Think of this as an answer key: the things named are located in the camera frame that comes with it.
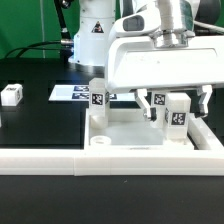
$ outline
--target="white cable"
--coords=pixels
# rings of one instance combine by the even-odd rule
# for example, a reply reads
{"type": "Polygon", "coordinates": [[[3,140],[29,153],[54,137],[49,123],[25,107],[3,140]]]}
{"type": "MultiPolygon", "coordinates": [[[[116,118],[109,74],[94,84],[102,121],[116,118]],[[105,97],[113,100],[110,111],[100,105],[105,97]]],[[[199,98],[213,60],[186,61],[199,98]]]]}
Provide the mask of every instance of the white cable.
{"type": "Polygon", "coordinates": [[[200,23],[200,22],[197,22],[197,21],[194,21],[194,24],[197,25],[197,26],[203,27],[203,28],[207,28],[207,29],[210,29],[210,30],[215,30],[217,32],[224,33],[224,28],[222,28],[222,27],[210,25],[210,24],[207,24],[207,23],[200,23]]]}

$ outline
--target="white cube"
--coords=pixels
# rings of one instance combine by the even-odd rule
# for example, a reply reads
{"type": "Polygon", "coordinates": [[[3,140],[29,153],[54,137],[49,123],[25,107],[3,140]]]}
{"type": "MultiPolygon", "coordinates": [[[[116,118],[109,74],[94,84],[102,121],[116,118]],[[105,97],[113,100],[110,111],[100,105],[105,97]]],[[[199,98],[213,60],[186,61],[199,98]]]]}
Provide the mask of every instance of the white cube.
{"type": "Polygon", "coordinates": [[[110,95],[105,89],[103,78],[94,78],[89,82],[89,114],[92,128],[103,129],[108,125],[110,95]]]}
{"type": "Polygon", "coordinates": [[[167,93],[164,134],[167,139],[186,139],[191,99],[186,93],[167,93]]]}
{"type": "Polygon", "coordinates": [[[7,85],[1,92],[2,106],[16,106],[23,98],[22,85],[7,85]]]}
{"type": "Polygon", "coordinates": [[[150,122],[153,128],[163,128],[163,121],[166,111],[166,93],[167,91],[152,92],[151,107],[156,108],[157,119],[154,122],[150,122]]]}

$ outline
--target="black cable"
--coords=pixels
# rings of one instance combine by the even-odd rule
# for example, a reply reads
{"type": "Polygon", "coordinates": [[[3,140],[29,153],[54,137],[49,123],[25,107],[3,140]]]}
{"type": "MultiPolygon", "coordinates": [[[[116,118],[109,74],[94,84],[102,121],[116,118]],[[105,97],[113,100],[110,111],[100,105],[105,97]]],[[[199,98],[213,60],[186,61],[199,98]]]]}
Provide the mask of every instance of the black cable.
{"type": "Polygon", "coordinates": [[[59,20],[60,27],[61,27],[61,36],[63,39],[71,39],[70,33],[69,33],[66,23],[65,23],[64,15],[62,13],[62,9],[61,9],[59,0],[54,0],[54,5],[55,5],[56,11],[57,11],[58,20],[59,20]]]}
{"type": "Polygon", "coordinates": [[[8,58],[8,56],[9,56],[10,54],[12,54],[13,52],[18,51],[18,50],[23,50],[23,49],[26,49],[26,50],[41,50],[41,51],[43,51],[43,50],[60,51],[60,50],[61,50],[60,48],[19,47],[19,48],[15,48],[15,49],[9,51],[9,52],[5,55],[5,58],[8,58]]]}
{"type": "MultiPolygon", "coordinates": [[[[40,42],[40,43],[35,43],[35,44],[31,44],[28,46],[29,47],[39,47],[39,46],[44,46],[44,45],[51,45],[51,44],[61,44],[60,40],[55,40],[55,41],[45,41],[45,42],[40,42]]],[[[26,51],[28,51],[29,49],[27,48],[23,48],[17,55],[16,58],[21,57],[26,51]]]]}

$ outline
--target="green background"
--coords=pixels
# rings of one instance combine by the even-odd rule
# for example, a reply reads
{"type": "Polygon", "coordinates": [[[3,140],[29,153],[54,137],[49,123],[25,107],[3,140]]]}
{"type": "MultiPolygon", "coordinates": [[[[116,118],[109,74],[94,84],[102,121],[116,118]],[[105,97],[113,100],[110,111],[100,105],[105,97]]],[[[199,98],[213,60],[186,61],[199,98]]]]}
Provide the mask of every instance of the green background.
{"type": "MultiPolygon", "coordinates": [[[[222,2],[223,13],[217,25],[224,27],[224,0],[222,2]]],[[[79,29],[78,0],[75,0],[70,9],[63,12],[73,36],[79,29]]],[[[0,58],[14,48],[49,40],[60,40],[60,27],[53,0],[0,1],[0,58]]],[[[59,52],[29,51],[24,56],[59,57],[59,52]]]]}

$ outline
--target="black tabletop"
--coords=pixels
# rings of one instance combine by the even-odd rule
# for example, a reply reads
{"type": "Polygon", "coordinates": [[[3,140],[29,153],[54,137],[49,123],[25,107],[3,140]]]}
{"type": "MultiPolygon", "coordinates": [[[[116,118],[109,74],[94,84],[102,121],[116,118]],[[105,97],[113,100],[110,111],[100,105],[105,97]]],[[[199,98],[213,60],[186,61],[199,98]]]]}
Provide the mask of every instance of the black tabletop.
{"type": "MultiPolygon", "coordinates": [[[[20,83],[24,99],[15,108],[1,107],[0,147],[80,148],[88,103],[50,103],[48,97],[55,84],[88,84],[91,78],[59,60],[1,60],[0,89],[20,83]]],[[[220,139],[222,96],[215,92],[215,116],[206,120],[220,139]]],[[[223,224],[223,208],[224,177],[0,176],[3,224],[223,224]]]]}

